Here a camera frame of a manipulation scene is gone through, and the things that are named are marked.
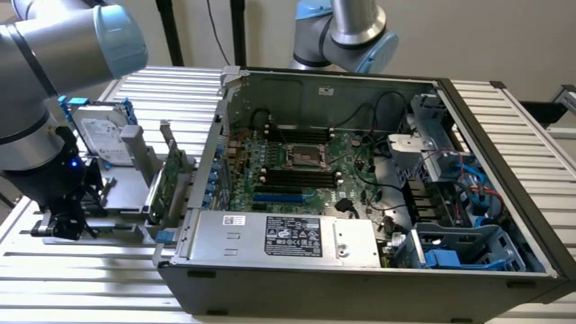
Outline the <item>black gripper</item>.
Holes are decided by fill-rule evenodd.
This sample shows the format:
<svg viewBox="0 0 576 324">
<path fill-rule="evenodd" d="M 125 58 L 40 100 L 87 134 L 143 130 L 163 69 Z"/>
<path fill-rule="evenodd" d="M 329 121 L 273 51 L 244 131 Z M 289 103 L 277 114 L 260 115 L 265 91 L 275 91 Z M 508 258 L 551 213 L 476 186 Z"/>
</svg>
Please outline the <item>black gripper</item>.
<svg viewBox="0 0 576 324">
<path fill-rule="evenodd" d="M 88 233 L 96 238 L 97 232 L 87 223 L 81 200 L 88 195 L 95 203 L 100 203 L 97 190 L 103 185 L 99 170 L 95 164 L 87 165 L 81 160 L 69 127 L 56 127 L 55 134 L 63 139 L 63 149 L 55 158 L 35 169 L 4 171 L 3 176 L 37 203 L 43 212 L 43 219 L 29 230 L 31 236 L 79 240 L 83 233 Z"/>
</svg>

